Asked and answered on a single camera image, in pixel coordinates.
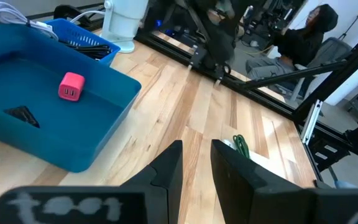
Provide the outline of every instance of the blue plastic tray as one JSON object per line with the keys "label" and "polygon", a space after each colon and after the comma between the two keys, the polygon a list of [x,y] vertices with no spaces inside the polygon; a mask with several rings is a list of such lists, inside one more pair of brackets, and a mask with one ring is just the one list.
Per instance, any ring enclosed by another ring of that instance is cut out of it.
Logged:
{"label": "blue plastic tray", "polygon": [[[58,96],[66,72],[85,77],[78,102]],[[86,170],[127,116],[141,85],[46,35],[0,26],[0,140],[72,172]],[[40,128],[4,113],[26,106]]]}
{"label": "blue plastic tray", "polygon": [[99,44],[106,44],[110,46],[111,53],[99,61],[105,65],[110,66],[114,57],[118,51],[120,51],[120,48],[110,41],[94,35],[93,33],[75,25],[74,23],[71,23],[68,20],[54,19],[52,21],[48,21],[47,24],[53,27],[54,33],[56,33],[60,40],[64,40],[74,46],[95,46]]}

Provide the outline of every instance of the wooden table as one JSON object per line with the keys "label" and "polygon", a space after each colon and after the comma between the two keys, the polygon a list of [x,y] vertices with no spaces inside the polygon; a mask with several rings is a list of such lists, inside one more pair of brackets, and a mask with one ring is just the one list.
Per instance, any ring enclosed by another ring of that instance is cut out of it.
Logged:
{"label": "wooden table", "polygon": [[94,164],[69,173],[0,142],[0,195],[21,185],[120,185],[182,139],[179,223],[224,223],[209,152],[212,139],[235,134],[245,137],[252,160],[299,186],[313,187],[316,177],[290,120],[224,86],[214,88],[213,81],[139,43],[134,53],[118,54],[112,67],[140,81],[142,91]]}

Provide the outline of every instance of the person sitting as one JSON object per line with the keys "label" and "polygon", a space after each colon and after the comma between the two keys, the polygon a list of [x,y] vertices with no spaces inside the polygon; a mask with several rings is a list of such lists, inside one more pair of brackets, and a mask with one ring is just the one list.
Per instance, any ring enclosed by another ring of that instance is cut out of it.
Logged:
{"label": "person sitting", "polygon": [[282,56],[247,60],[246,76],[251,80],[258,80],[294,72],[296,64],[307,66],[316,57],[324,33],[333,30],[337,21],[338,14],[328,4],[313,9],[306,20],[305,28],[288,29],[284,35],[278,34],[274,37],[273,45],[278,47]]}

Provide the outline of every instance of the green cable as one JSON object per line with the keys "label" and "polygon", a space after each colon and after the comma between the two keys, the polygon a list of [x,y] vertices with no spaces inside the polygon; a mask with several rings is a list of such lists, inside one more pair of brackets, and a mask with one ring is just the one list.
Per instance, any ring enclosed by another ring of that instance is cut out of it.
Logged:
{"label": "green cable", "polygon": [[233,141],[240,154],[250,159],[248,145],[244,137],[241,134],[233,136]]}

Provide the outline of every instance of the pink usb charger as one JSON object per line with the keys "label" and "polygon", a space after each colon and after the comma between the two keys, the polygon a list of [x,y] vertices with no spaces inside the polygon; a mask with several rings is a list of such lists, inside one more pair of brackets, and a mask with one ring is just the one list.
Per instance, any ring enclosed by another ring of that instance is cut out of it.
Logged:
{"label": "pink usb charger", "polygon": [[59,85],[58,94],[61,98],[78,101],[84,87],[85,78],[73,72],[67,72]]}

